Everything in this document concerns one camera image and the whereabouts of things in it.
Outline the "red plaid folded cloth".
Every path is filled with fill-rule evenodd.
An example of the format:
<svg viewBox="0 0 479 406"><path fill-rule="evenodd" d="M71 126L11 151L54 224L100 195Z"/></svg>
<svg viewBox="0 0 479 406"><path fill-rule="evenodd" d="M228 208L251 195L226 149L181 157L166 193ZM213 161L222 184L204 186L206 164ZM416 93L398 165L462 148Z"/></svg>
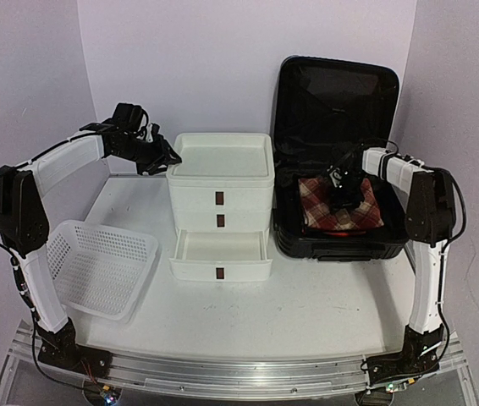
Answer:
<svg viewBox="0 0 479 406"><path fill-rule="evenodd" d="M339 230L371 231L384 226L381 209L368 178L364 178L361 185L365 199L360 206L336 214L332 214L328 207L328 183L321 178L300 178L298 185L304 224L310 230L324 233Z"/></svg>

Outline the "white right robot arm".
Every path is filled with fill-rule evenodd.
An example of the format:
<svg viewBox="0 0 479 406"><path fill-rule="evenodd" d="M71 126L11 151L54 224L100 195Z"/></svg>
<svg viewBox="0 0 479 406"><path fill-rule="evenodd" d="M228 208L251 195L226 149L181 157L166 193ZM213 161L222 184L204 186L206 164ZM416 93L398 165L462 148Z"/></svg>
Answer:
<svg viewBox="0 0 479 406"><path fill-rule="evenodd" d="M329 165L322 176L343 206L360 190L367 175L391 185L405 196L405 231L412 243L415 287L407 331L410 344L396 355L394 366L412 375L449 332L443 316L449 246L465 232L467 213L463 193L452 173L397 151L363 143Z"/></svg>

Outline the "orange flat item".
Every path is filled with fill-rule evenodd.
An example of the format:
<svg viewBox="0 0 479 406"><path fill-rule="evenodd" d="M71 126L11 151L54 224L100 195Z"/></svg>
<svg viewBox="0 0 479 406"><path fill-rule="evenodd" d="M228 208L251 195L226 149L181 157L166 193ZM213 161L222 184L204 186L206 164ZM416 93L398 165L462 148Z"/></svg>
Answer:
<svg viewBox="0 0 479 406"><path fill-rule="evenodd" d="M339 231L331 231L325 232L325 234L334 236L334 237L353 237L353 236L360 236L366 234L366 231L363 230L339 230Z"/></svg>

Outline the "white perforated plastic basket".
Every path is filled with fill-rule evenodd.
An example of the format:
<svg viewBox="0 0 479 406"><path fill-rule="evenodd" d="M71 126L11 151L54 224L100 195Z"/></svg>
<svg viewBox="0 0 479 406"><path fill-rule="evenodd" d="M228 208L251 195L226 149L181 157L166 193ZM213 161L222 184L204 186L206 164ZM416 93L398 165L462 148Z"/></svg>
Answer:
<svg viewBox="0 0 479 406"><path fill-rule="evenodd" d="M88 222L60 223L47 242L49 270L61 303L107 321L127 323L158 263L150 234Z"/></svg>

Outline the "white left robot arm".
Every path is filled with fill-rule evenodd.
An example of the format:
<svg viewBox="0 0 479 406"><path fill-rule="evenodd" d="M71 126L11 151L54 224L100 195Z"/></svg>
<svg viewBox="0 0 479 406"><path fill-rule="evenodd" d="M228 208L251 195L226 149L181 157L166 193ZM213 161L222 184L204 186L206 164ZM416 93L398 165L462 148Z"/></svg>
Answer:
<svg viewBox="0 0 479 406"><path fill-rule="evenodd" d="M147 176L182 162L142 106L120 102L111 117L81 126L20 164L0 167L0 242L10 255L20 296L45 332L57 334L69 324L48 265L52 226L45 199L68 178L108 157L132 162L139 175Z"/></svg>

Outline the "white drawer storage box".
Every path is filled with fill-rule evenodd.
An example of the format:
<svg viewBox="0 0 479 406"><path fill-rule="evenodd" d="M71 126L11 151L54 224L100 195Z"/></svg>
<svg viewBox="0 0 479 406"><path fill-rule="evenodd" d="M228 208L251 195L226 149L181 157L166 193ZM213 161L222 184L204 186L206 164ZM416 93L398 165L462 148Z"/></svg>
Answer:
<svg viewBox="0 0 479 406"><path fill-rule="evenodd" d="M268 134L183 133L181 161L166 172L177 242L170 266L179 280L266 281L273 209L273 146Z"/></svg>

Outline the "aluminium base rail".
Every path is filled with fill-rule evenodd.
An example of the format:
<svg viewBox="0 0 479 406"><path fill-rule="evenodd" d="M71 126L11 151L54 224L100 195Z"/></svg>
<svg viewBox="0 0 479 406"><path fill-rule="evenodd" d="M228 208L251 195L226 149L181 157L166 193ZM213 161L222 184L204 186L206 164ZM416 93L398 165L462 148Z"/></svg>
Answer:
<svg viewBox="0 0 479 406"><path fill-rule="evenodd" d="M51 346L20 326L11 354L37 361L41 368L80 376L111 386L192 398L274 400L326 398L382 388L397 392L437 373L466 364L458 338L453 338L437 367L414 375L389 369L389 357L341 357L296 360L181 359L132 352L85 349L80 365L60 365Z"/></svg>

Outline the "black ribbed hard suitcase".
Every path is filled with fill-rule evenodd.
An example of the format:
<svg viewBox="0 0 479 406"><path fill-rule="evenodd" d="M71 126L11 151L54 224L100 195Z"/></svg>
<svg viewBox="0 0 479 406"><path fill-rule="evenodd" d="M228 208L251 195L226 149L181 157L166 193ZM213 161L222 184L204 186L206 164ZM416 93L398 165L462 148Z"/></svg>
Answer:
<svg viewBox="0 0 479 406"><path fill-rule="evenodd" d="M308 226L298 185L300 178L321 175L362 141L384 146L398 96L399 77L387 67L306 56L282 62L273 105L273 238L284 255L319 261L387 260L404 248L405 212L390 184L369 178L383 225L348 235Z"/></svg>

